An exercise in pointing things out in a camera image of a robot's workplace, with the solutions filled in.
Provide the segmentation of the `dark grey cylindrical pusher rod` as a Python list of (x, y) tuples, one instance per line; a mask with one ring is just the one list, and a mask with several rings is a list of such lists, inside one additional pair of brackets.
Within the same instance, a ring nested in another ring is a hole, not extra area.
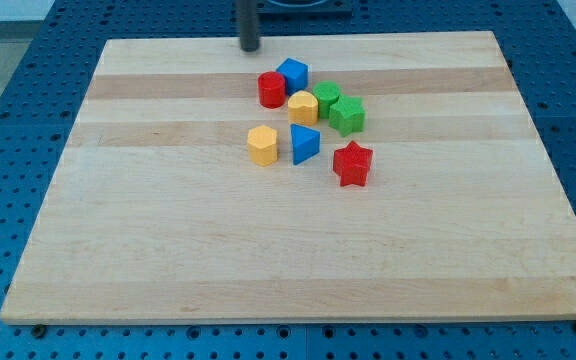
[(244, 52), (260, 47), (259, 18), (255, 0), (235, 0), (239, 45)]

